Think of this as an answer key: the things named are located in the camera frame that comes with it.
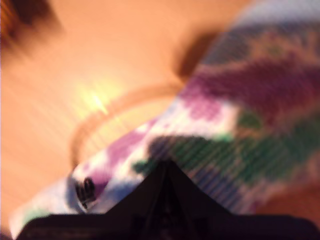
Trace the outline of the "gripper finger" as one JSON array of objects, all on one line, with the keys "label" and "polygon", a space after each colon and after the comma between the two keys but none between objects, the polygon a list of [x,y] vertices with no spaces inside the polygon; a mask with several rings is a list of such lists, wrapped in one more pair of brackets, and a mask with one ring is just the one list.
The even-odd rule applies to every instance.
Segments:
[{"label": "gripper finger", "polygon": [[161,161],[130,194],[104,215],[105,240],[145,240],[154,220],[163,212],[163,195],[167,191],[167,162]]},{"label": "gripper finger", "polygon": [[219,218],[232,216],[231,212],[209,197],[171,160],[167,173],[173,194],[182,210],[187,236],[192,240],[220,240],[214,224]]}]

